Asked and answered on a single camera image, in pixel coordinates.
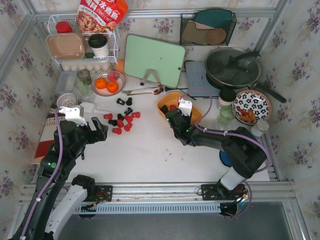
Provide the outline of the red capsule cluster piece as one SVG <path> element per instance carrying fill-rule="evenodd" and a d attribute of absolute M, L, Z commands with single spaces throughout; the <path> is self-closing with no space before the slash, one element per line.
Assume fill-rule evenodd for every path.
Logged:
<path fill-rule="evenodd" d="M 122 129 L 119 128 L 119 127 L 115 127 L 115 128 L 112 129 L 112 132 L 114 134 L 121 135 L 122 134 Z"/>

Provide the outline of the red capsule number two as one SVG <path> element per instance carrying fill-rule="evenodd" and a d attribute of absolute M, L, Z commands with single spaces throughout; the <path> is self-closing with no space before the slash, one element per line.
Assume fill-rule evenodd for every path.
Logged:
<path fill-rule="evenodd" d="M 173 105 L 173 104 L 169 106 L 169 109 L 170 109 L 170 110 L 173 110 L 173 109 L 175 109 L 175 108 L 176 108 L 176 106 Z"/>

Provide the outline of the orange storage basket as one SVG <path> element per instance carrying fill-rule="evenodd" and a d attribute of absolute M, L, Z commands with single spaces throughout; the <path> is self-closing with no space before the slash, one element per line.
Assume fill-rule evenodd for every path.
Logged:
<path fill-rule="evenodd" d="M 182 94 L 178 92 L 171 92 L 162 97 L 157 103 L 157 109 L 159 114 L 166 120 L 165 114 L 161 111 L 163 106 L 167 106 L 168 110 L 171 105 L 175 105 L 178 108 L 179 98 Z M 203 116 L 203 113 L 193 104 L 191 110 L 191 124 L 194 125 L 198 119 Z"/>

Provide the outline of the grey blue cloth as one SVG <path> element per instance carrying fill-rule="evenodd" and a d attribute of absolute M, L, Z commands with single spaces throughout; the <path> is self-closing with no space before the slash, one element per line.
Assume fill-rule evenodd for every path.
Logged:
<path fill-rule="evenodd" d="M 219 152 L 219 158 L 224 166 L 229 167 L 229 168 L 232 167 L 232 163 L 224 151 Z"/>

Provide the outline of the clear glass cup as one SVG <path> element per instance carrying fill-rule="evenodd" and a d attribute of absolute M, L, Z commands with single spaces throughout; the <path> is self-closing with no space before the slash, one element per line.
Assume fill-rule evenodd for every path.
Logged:
<path fill-rule="evenodd" d="M 225 117 L 219 117 L 217 120 L 217 129 L 218 130 L 226 130 L 228 126 L 232 123 L 233 118 L 225 118 Z"/>

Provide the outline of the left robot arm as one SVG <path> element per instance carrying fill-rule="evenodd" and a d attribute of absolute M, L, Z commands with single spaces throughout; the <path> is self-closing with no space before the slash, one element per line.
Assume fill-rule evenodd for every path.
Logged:
<path fill-rule="evenodd" d="M 27 212 L 13 234 L 14 240 L 56 240 L 73 211 L 87 197 L 96 193 L 95 179 L 77 175 L 67 195 L 54 207 L 78 157 L 84 157 L 86 145 L 107 139 L 108 126 L 92 117 L 95 130 L 88 123 L 57 120 L 54 142 L 40 162 L 36 187 Z"/>

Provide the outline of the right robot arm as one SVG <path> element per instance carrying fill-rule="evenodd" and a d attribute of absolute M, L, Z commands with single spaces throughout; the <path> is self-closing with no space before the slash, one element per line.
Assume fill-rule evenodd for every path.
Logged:
<path fill-rule="evenodd" d="M 191 117 L 178 108 L 165 112 L 174 136 L 184 146 L 209 147 L 220 150 L 230 163 L 230 169 L 216 184 L 201 186 L 203 200 L 232 200 L 245 192 L 242 181 L 250 179 L 267 160 L 259 142 L 244 127 L 221 131 L 191 124 Z"/>

